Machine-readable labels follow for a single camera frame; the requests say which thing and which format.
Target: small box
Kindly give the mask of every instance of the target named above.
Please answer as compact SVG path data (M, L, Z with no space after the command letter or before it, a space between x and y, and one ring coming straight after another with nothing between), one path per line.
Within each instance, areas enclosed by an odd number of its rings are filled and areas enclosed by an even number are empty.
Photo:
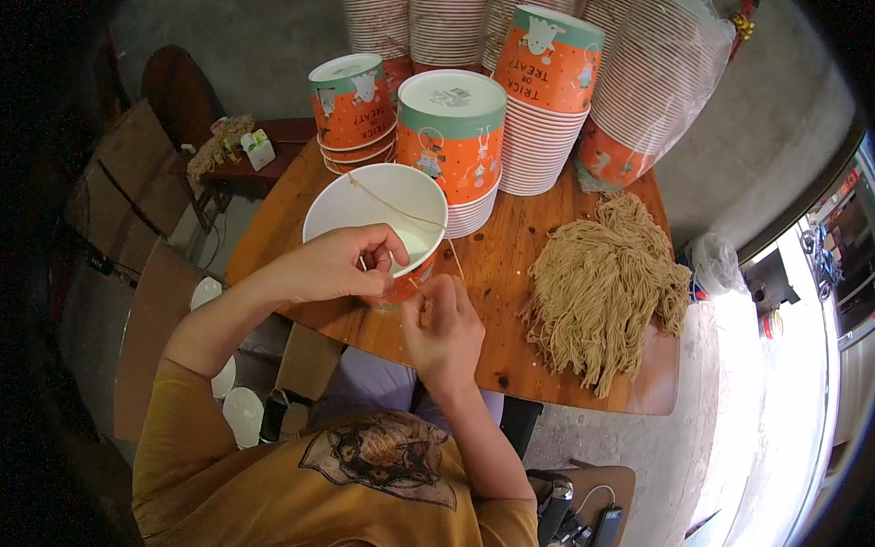
M261 170L262 167L277 157L273 151L273 144L270 143L264 130L247 133L240 138L240 146L246 151L246 155L249 156L249 162L256 171Z

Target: hand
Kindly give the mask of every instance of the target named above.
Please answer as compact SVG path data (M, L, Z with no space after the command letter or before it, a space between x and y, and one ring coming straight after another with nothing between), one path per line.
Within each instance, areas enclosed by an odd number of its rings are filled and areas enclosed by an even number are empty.
M423 283L402 304L402 329L413 367L438 405L471 388L476 393L474 370L486 328L461 279L442 274Z
M350 295L379 297L393 283L390 252L402 266L410 264L401 238L388 224L338 228L280 256L258 275L293 303Z

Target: white cable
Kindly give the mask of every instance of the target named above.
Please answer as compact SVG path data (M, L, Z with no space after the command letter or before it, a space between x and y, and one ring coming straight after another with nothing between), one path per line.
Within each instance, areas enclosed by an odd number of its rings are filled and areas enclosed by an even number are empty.
M590 494L592 494L593 492L595 492L599 488L607 488L608 490L610 490L611 491L611 506L616 505L617 495L613 492L613 488L607 486L606 484L599 484L596 487L592 487L592 490L590 490L589 493L587 493L586 497L584 498L584 502L581 503L580 507L577 508L577 511L574 512L575 515L580 512L580 509L584 508L584 505L586 505L586 501L590 499Z

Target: bundle of twine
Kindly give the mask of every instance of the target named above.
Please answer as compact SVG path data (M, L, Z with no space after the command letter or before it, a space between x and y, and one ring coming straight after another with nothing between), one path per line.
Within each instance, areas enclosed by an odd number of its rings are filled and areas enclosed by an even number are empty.
M581 387L607 397L618 372L635 378L644 334L658 314L683 332L690 270L669 259L669 239L636 196L608 194L594 221L559 228L528 269L535 292L518 312L544 365L570 364Z
M210 172L216 165L225 163L225 152L222 149L222 142L225 139L231 143L231 146L239 146L240 137L251 133L255 126L256 121L252 116L229 117L188 162L186 172L188 183L192 188L200 187L200 177L205 172Z

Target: stack of paper buckets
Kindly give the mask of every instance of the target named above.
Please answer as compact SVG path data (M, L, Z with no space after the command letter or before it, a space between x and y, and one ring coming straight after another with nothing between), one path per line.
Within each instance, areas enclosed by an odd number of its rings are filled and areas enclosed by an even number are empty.
M693 123L726 66L734 27L698 4L641 0L599 77L577 158L586 190L627 186Z
M486 8L486 23L483 26L483 39L481 40L483 52L480 56L480 64L489 74L495 70L517 4L549 8L561 11L566 15L576 16L580 13L580 4L582 3L583 0L528 0L527 2L523 0L489 0Z
M580 18L605 31L605 50L602 54L605 59L610 55L613 41L617 38L619 28L626 20L629 10L632 9L632 3L633 0L611 0L611 2L594 0L584 6Z
M353 53L376 53L383 59L392 100L413 75L407 0L343 0L346 33Z
M555 185L590 112L605 34L564 13L517 6L493 78L507 91L499 189Z
M330 60L308 79L325 167L343 174L394 161L397 120L380 55L353 53Z
M410 0L410 56L427 67L477 61L487 0Z
M501 180L507 94L464 70L413 76L398 90L398 163L435 179L446 195L448 238L489 220Z

